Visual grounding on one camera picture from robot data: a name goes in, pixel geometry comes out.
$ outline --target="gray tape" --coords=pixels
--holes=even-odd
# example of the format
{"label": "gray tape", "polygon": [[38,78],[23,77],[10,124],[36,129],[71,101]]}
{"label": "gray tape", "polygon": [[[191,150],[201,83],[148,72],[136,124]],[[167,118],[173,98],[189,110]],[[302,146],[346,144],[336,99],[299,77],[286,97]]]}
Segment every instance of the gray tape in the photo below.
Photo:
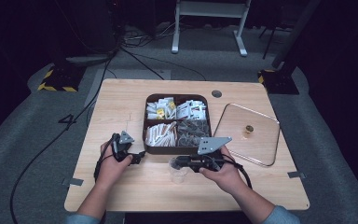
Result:
{"label": "gray tape", "polygon": [[71,185],[81,186],[83,184],[82,179],[76,179],[76,178],[65,178],[62,181],[62,185],[69,187]]}
{"label": "gray tape", "polygon": [[296,177],[300,177],[301,179],[307,178],[306,175],[304,175],[303,173],[301,173],[299,171],[289,172],[287,174],[289,175],[289,178],[296,178]]}

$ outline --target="hand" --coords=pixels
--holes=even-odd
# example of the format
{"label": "hand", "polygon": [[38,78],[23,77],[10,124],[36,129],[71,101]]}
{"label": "hand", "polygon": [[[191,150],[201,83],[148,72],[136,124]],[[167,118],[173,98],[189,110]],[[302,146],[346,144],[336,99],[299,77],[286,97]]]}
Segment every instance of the hand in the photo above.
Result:
{"label": "hand", "polygon": [[[101,153],[105,148],[107,142],[101,145]],[[124,172],[126,167],[128,167],[132,160],[132,155],[127,156],[123,161],[118,162],[115,157],[112,156],[112,146],[109,144],[103,155],[104,159],[101,164],[101,170],[98,175],[96,185],[112,188],[116,181],[121,177],[121,174]]]}
{"label": "hand", "polygon": [[[223,155],[229,156],[232,160],[234,160],[226,146],[221,148],[221,152]],[[247,185],[243,182],[238,169],[235,168],[234,165],[227,162],[218,172],[200,168],[200,173],[202,173],[208,179],[216,182],[220,189],[231,195],[235,194],[238,190],[248,188]]]}

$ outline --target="person's left hand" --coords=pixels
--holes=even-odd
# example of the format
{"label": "person's left hand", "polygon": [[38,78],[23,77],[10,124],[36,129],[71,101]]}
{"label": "person's left hand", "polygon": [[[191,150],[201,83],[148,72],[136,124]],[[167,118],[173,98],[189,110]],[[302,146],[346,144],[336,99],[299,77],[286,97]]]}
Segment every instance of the person's left hand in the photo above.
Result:
{"label": "person's left hand", "polygon": [[[101,145],[101,153],[105,148],[107,142]],[[103,155],[104,159],[101,164],[100,173],[97,178],[96,185],[104,188],[112,188],[116,181],[121,177],[126,167],[128,167],[132,160],[132,155],[127,156],[123,161],[118,162],[112,156],[112,146],[109,145]]]}

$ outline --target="wooden table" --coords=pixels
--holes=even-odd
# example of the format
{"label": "wooden table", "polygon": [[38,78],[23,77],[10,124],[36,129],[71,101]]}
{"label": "wooden table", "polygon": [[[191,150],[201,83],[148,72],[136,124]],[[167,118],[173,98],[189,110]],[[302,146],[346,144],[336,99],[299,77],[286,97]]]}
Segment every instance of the wooden table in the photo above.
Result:
{"label": "wooden table", "polygon": [[[223,93],[220,98],[212,91]],[[71,186],[65,201],[68,211],[75,211],[94,185],[93,172],[99,158],[100,145],[112,133],[127,133],[135,139],[131,152],[144,150],[142,141],[145,100],[154,93],[199,94],[209,107],[211,130],[229,103],[243,105],[275,117],[264,87],[258,83],[167,81],[141,79],[106,79],[89,124],[77,162],[74,178],[83,179],[82,186]],[[240,210],[234,199],[201,174],[188,173],[184,183],[170,180],[168,160],[173,155],[146,153],[141,164],[129,166],[110,195],[108,211],[235,211]],[[284,140],[280,136],[276,161],[262,167],[236,158],[249,174],[254,190],[273,203],[290,210],[310,207],[300,178],[289,178],[296,167]]]}

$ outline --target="person's right hand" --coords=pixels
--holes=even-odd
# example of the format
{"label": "person's right hand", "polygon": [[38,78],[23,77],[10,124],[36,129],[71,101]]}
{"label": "person's right hand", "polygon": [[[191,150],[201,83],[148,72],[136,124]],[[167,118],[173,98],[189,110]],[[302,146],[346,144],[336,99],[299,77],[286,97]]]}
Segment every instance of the person's right hand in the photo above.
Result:
{"label": "person's right hand", "polygon": [[[221,152],[222,154],[229,156],[231,159],[234,160],[226,146],[223,146],[221,148]],[[227,162],[218,172],[211,171],[205,168],[200,168],[200,173],[202,173],[208,179],[211,179],[212,181],[216,182],[217,186],[219,186],[220,189],[231,195],[235,194],[235,192],[237,192],[238,190],[247,188],[247,185],[245,184],[245,182],[243,182],[238,169],[235,168],[234,165],[229,164]]]}

